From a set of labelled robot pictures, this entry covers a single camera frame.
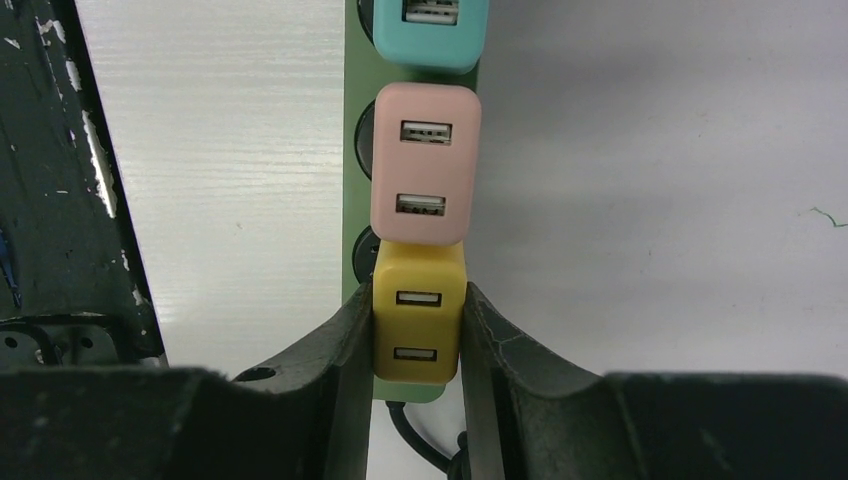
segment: black cable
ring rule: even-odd
[[[427,443],[418,432],[412,428],[409,420],[406,418],[406,413],[403,408],[406,406],[404,402],[386,402],[389,407],[389,415],[392,417],[392,423],[395,429],[400,434],[401,438],[415,450],[418,455],[430,462],[431,465],[438,468],[448,476],[448,480],[470,480],[468,465],[468,435],[465,432],[457,437],[459,452],[448,458],[442,452],[433,448]]]

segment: screw hole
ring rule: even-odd
[[[235,378],[236,382],[255,382],[257,380],[265,380],[266,378],[271,378],[276,375],[277,372],[274,371],[273,368],[268,367],[254,367],[250,370],[246,370],[242,372],[239,376]]]

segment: white wooden surface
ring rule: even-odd
[[[172,364],[338,306],[341,2],[78,0]],[[493,0],[467,255],[594,371],[848,375],[848,4]],[[446,448],[461,389],[411,409]],[[375,405],[369,478],[442,478]]]

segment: usb charger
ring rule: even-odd
[[[455,85],[392,83],[377,95],[371,226],[382,240],[448,246],[468,234],[480,100]]]
[[[489,0],[371,0],[374,47],[389,62],[452,74],[483,53]]]
[[[383,241],[374,268],[374,373],[444,385],[455,375],[468,278],[462,243]]]

